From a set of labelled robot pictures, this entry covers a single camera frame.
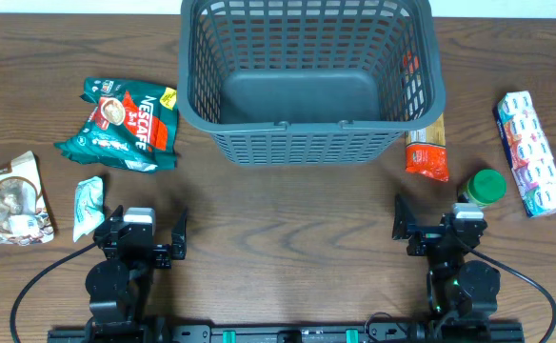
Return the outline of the green lid jar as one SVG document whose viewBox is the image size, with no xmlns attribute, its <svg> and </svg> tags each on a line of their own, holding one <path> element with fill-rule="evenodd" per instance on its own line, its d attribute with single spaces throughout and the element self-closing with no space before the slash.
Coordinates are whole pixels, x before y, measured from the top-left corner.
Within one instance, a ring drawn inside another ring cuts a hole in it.
<svg viewBox="0 0 556 343">
<path fill-rule="evenodd" d="M 495 170 L 485 169 L 476 172 L 459 187 L 457 198 L 461 203 L 472 203 L 482 209 L 498 202 L 505 193 L 505 178 Z"/>
</svg>

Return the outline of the orange spaghetti pack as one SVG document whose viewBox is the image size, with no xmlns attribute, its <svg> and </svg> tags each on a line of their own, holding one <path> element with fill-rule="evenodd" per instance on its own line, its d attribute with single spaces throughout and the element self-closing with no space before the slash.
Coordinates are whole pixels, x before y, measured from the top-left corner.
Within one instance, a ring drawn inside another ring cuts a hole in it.
<svg viewBox="0 0 556 343">
<path fill-rule="evenodd" d="M 417 73 L 420 67 L 419 59 L 410 51 L 403 57 L 406 88 L 404 99 L 408 101 L 406 118 L 413 119 L 424 105 L 421 75 Z M 418 173 L 423 176 L 447 182 L 449 171 L 447 166 L 447 148 L 445 136 L 445 120 L 441 114 L 431 125 L 405 133 L 406 144 L 406 172 Z"/>
</svg>

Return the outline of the green Nescafe coffee bag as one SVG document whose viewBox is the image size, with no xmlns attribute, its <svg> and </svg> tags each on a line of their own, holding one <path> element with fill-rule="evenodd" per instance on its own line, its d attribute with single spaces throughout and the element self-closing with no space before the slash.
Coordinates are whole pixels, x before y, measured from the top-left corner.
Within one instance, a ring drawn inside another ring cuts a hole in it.
<svg viewBox="0 0 556 343">
<path fill-rule="evenodd" d="M 94 105 L 82 129 L 55 147 L 80 164 L 135 172 L 173 170 L 177 90 L 144 81 L 88 77 L 81 99 Z"/>
</svg>

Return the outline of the multipack tissue packets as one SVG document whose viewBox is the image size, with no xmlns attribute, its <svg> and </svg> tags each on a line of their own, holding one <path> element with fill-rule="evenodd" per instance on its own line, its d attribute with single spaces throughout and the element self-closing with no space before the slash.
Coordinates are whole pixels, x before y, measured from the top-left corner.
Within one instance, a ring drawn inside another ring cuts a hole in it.
<svg viewBox="0 0 556 343">
<path fill-rule="evenodd" d="M 507 93 L 493 113 L 527 216 L 556 213 L 556 165 L 530 93 Z"/>
</svg>

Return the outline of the grey plastic basket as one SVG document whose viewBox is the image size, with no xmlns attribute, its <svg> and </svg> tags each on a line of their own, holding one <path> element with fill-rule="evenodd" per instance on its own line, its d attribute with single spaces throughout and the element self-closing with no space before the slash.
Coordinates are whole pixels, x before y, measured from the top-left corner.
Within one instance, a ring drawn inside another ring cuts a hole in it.
<svg viewBox="0 0 556 343">
<path fill-rule="evenodd" d="M 427 0 L 186 0 L 178 109 L 242 166 L 357 164 L 433 124 Z"/>
</svg>

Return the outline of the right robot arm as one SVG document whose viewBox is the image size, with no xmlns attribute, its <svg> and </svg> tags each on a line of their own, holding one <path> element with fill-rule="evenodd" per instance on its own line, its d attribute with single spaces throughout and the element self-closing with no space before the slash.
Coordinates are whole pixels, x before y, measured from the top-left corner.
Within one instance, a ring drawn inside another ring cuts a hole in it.
<svg viewBox="0 0 556 343">
<path fill-rule="evenodd" d="M 497 311 L 500 273 L 486 262 L 465 261 L 486 228 L 483 212 L 472 203 L 455 203 L 438 225 L 422 226 L 405 199 L 395 196 L 392 238 L 406 240 L 408 255 L 427 260 L 429 330 L 434 336 L 444 328 L 484 327 Z"/>
</svg>

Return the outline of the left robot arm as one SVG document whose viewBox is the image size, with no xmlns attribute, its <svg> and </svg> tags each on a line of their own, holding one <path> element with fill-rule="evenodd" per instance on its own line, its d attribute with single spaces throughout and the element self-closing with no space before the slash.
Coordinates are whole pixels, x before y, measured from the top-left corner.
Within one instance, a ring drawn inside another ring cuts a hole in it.
<svg viewBox="0 0 556 343">
<path fill-rule="evenodd" d="M 94 244 L 106 260 L 90 270 L 85 286 L 98 326 L 134 327 L 142 322 L 154 272 L 186 258 L 187 219 L 183 212 L 170 232 L 169 244 L 154 241 L 152 208 L 118 207 L 95 229 Z"/>
</svg>

